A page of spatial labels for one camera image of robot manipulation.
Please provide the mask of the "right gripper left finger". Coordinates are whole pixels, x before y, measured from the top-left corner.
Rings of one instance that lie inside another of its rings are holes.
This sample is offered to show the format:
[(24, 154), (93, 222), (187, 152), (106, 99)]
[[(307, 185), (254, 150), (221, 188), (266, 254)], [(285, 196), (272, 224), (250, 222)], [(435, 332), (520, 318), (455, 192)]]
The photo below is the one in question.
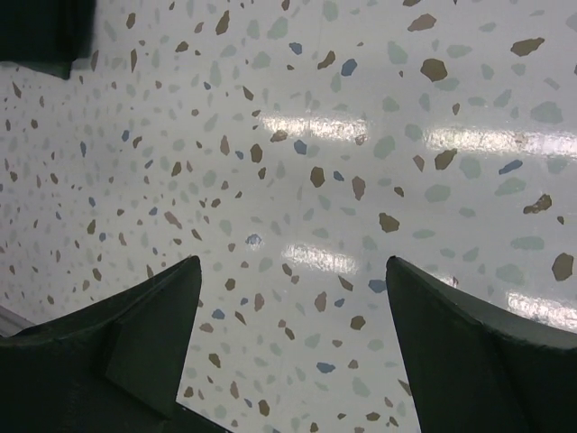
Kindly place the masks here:
[(40, 325), (3, 309), (2, 431), (219, 431), (177, 401), (201, 285), (189, 256)]

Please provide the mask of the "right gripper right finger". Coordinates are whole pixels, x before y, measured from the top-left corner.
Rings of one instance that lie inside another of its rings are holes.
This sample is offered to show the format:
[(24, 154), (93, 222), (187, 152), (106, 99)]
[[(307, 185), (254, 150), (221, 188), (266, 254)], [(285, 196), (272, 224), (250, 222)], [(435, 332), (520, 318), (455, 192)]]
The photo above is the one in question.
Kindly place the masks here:
[(424, 432), (574, 432), (576, 335), (453, 288), (397, 256), (386, 283)]

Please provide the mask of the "black t shirt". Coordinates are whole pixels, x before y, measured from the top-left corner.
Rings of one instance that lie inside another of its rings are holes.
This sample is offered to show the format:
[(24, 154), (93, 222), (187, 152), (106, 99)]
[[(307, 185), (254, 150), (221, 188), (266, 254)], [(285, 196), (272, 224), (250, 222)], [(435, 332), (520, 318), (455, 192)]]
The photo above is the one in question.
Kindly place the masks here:
[(68, 80), (90, 55), (95, 14), (95, 0), (3, 1), (1, 61)]

